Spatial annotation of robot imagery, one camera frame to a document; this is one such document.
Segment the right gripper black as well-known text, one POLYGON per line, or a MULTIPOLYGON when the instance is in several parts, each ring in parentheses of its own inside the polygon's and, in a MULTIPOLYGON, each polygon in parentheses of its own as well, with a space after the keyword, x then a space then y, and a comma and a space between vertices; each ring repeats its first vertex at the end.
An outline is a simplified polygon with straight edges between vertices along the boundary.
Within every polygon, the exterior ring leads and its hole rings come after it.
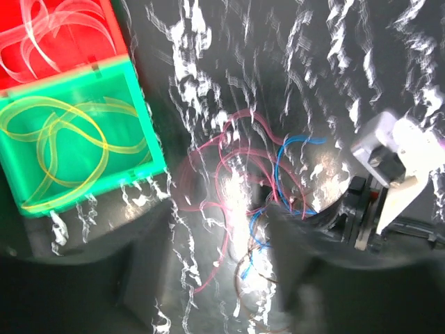
POLYGON ((336 202, 333 233, 344 244, 370 253, 416 253, 444 250, 444 224, 432 214, 432 187, 427 186, 378 235, 376 228, 388 190, 372 176, 354 177, 336 202))

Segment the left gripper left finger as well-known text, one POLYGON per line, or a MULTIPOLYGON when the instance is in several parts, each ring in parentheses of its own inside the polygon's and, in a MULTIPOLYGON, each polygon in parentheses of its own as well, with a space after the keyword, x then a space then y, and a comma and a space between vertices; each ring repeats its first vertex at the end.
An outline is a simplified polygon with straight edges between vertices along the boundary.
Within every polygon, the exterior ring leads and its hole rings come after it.
POLYGON ((63 256, 1 256, 2 333, 151 333, 171 205, 63 256))

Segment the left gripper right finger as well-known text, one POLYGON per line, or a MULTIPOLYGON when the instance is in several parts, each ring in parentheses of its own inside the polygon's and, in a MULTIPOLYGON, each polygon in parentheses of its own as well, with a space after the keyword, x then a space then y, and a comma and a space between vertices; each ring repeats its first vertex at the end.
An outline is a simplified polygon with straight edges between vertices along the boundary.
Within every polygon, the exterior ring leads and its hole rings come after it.
POLYGON ((444 251, 392 234, 378 253, 268 208, 280 301, 292 333, 443 333, 444 251))

